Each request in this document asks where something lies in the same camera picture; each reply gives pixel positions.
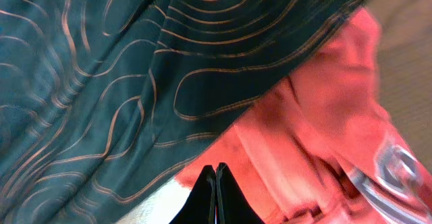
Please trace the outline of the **black orange patterned jersey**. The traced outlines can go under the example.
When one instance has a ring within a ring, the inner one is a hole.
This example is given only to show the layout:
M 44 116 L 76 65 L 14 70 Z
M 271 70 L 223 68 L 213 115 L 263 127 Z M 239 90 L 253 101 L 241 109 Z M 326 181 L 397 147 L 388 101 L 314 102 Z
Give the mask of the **black orange patterned jersey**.
M 114 223 L 364 0 L 1 0 L 1 222 Z

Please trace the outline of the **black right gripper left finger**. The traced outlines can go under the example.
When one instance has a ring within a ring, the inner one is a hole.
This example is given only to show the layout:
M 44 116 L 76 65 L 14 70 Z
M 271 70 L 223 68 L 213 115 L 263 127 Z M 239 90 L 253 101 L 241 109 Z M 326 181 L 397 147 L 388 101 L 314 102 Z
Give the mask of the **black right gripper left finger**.
M 206 165 L 195 182 L 185 204 L 169 224 L 215 224 L 216 175 Z

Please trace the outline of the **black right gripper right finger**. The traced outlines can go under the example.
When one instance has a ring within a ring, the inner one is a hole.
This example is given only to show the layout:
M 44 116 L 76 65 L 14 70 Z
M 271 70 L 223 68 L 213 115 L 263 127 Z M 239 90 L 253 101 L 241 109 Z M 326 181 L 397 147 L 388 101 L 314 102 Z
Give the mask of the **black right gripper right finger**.
M 264 224 L 251 208 L 226 163 L 216 170 L 217 224 Z

